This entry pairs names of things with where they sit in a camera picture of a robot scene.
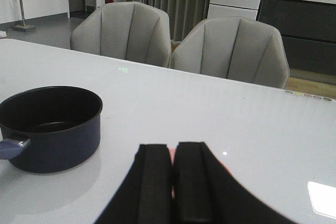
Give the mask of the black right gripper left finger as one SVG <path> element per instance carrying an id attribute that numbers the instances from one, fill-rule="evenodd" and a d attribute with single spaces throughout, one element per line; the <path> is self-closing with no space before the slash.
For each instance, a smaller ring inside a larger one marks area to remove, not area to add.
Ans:
<path id="1" fill-rule="evenodd" d="M 141 144 L 133 164 L 95 223 L 170 223 L 171 157 L 164 144 Z"/>

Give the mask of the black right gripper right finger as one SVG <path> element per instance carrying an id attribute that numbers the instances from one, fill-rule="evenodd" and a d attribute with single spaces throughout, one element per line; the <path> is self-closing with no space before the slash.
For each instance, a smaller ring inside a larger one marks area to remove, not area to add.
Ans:
<path id="1" fill-rule="evenodd" d="M 292 223 L 244 188 L 204 142 L 180 142 L 173 168 L 178 223 Z"/>

